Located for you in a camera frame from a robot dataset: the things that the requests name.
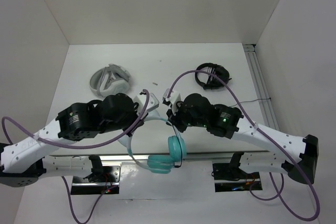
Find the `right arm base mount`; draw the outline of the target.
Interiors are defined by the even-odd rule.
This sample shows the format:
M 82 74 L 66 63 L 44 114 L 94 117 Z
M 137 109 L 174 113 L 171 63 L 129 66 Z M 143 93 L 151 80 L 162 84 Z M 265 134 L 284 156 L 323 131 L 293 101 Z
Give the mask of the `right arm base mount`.
M 215 192 L 236 192 L 262 190 L 260 174 L 247 174 L 240 169 L 230 168 L 228 163 L 213 163 L 211 176 L 214 179 Z

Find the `teal cat ear headphones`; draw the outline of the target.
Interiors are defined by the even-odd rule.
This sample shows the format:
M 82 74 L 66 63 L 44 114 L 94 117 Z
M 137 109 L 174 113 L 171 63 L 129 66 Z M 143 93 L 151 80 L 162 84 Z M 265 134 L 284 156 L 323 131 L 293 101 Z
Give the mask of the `teal cat ear headphones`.
M 169 174 L 173 169 L 181 168 L 184 162 L 184 158 L 187 156 L 187 150 L 185 141 L 182 138 L 180 132 L 175 126 L 172 125 L 172 123 L 168 121 L 168 119 L 160 116 L 157 110 L 149 113 L 144 122 L 148 121 L 162 121 L 174 131 L 174 134 L 167 138 L 166 153 L 151 153 L 146 161 L 138 161 L 133 156 L 133 135 L 124 136 L 118 139 L 118 142 L 123 147 L 125 147 L 127 154 L 133 159 L 136 165 L 154 174 Z

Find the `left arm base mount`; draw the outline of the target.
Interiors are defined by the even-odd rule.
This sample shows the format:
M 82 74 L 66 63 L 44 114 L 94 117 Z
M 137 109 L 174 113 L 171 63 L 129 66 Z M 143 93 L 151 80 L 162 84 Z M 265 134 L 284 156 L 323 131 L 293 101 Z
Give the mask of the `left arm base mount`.
M 103 165 L 103 174 L 95 178 L 73 177 L 71 195 L 117 195 L 120 190 L 121 164 Z

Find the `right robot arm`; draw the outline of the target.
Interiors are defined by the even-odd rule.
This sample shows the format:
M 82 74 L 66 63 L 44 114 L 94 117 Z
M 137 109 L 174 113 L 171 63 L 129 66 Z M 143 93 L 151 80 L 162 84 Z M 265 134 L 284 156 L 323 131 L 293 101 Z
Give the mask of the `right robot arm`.
M 293 136 L 265 125 L 249 121 L 238 108 L 211 104 L 198 93 L 184 100 L 178 92 L 163 96 L 169 107 L 167 116 L 181 133 L 189 127 L 202 127 L 217 137 L 243 141 L 266 150 L 260 155 L 237 152 L 229 172 L 235 178 L 245 173 L 273 172 L 287 174 L 292 180 L 314 183 L 318 161 L 318 138 L 313 135 Z

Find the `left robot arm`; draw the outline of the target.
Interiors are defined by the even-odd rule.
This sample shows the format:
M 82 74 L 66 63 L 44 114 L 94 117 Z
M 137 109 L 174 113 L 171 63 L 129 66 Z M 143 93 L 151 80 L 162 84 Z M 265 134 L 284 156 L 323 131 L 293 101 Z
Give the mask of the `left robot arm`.
M 75 176 L 99 181 L 105 174 L 98 155 L 56 157 L 60 147 L 79 150 L 77 143 L 121 130 L 125 136 L 143 119 L 150 103 L 147 92 L 134 99 L 119 93 L 104 100 L 74 103 L 38 132 L 16 144 L 1 144 L 1 184 L 18 188 L 40 179 Z

